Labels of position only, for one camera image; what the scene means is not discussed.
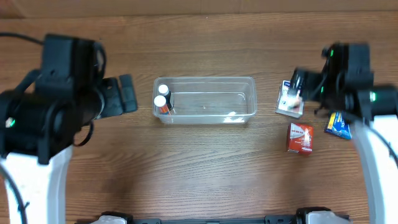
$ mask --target wooden table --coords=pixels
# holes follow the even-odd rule
[[[101,41],[106,75],[131,73],[139,111],[95,121],[68,171],[67,220],[106,210],[136,218],[233,218],[326,206],[367,223],[361,164],[351,142],[323,133],[308,103],[300,123],[315,127],[309,157],[287,153],[287,125],[275,114],[279,85],[296,66],[320,70],[334,41],[367,41],[376,83],[398,84],[398,12],[140,16],[2,20],[0,30]],[[40,63],[40,47],[0,41],[0,90]],[[157,77],[252,76],[258,112],[247,125],[163,125],[152,115]],[[0,188],[0,217],[8,221]]]

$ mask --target white bottle cap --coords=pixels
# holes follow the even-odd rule
[[[162,107],[166,105],[166,98],[164,96],[156,96],[154,99],[155,106]]]
[[[167,87],[167,85],[164,85],[164,84],[159,86],[158,91],[161,95],[164,95],[164,96],[169,94],[169,88]]]

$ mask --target small card package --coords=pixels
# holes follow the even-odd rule
[[[290,81],[284,80],[279,89],[279,97],[275,112],[299,118],[303,115],[304,102],[301,101],[299,106],[292,108],[292,102],[297,101],[297,99],[287,94],[289,87]]]
[[[291,123],[287,129],[287,151],[309,155],[312,152],[313,127]]]
[[[329,122],[326,124],[326,133],[337,135],[343,139],[351,139],[351,132],[349,124],[343,118],[340,112],[334,112],[329,117]]]

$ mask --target wood grain surface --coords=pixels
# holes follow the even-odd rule
[[[324,46],[367,41],[376,83],[398,84],[398,12],[141,16],[2,20],[0,30],[101,41],[106,75],[131,73],[139,110],[95,121],[68,171],[67,220],[106,210],[136,218],[233,218],[326,206],[368,223],[362,168],[351,142],[323,133],[314,103],[300,120],[275,114],[296,66],[320,70]],[[0,91],[39,67],[40,47],[0,41]],[[152,115],[157,77],[251,76],[258,112],[247,125],[164,125]],[[315,127],[309,157],[285,150],[290,122]],[[7,198],[0,187],[0,217]]]
[[[0,0],[0,18],[22,18],[23,15],[18,10],[13,0]]]
[[[396,0],[0,0],[0,12],[2,1],[12,3],[26,18],[398,9]]]

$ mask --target black metal base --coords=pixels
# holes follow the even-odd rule
[[[305,216],[311,211],[329,210],[325,207],[299,208],[296,215],[266,215],[264,218],[220,218],[220,219],[191,219],[191,220],[160,220],[158,218],[133,219],[131,215],[104,212],[102,215],[122,217],[127,224],[305,224]],[[339,215],[349,220],[349,215]],[[89,224],[93,222],[77,222],[76,224]]]

